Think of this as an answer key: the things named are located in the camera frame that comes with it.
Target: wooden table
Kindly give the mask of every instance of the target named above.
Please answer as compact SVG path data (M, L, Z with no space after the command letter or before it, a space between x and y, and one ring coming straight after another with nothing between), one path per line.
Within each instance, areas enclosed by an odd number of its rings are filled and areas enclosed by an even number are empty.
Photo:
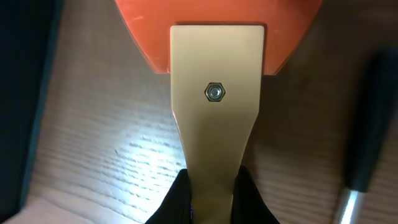
M330 223L359 76L398 43L395 0L329 0L275 77L244 164L281 223ZM155 75L112 0L67 0L28 203L9 223L144 223L185 167L170 77ZM398 116L359 223L398 223Z

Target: black object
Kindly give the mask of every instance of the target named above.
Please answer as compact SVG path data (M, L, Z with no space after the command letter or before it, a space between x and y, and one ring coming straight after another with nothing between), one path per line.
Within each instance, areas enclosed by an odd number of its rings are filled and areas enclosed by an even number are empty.
M0 2L0 222L27 196L61 5Z
M347 148L344 168L346 188L367 191L397 96L398 47L392 47L371 60L363 80Z
M189 224L191 222L191 185L186 169L178 173L158 210L146 224ZM279 224L262 201L249 173L241 166L235 180L231 224Z

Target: black handle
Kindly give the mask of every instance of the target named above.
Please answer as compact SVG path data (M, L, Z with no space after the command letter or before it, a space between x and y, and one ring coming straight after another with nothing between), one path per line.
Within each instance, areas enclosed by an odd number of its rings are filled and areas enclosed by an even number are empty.
M366 192L398 92L398 47L377 54L364 77L345 164L345 187Z

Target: orange plastic object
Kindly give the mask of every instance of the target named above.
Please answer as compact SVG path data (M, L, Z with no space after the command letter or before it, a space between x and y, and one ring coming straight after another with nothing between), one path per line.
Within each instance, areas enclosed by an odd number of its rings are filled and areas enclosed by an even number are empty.
M155 73L170 73L175 24L263 24L264 74L275 75L312 23L322 0L115 0Z

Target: screwdriver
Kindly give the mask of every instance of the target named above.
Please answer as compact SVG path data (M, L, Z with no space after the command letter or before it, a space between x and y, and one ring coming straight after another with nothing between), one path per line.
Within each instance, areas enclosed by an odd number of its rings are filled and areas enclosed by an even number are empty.
M344 189L334 224L355 224L368 191L398 95L398 47L375 55L363 79L348 139Z

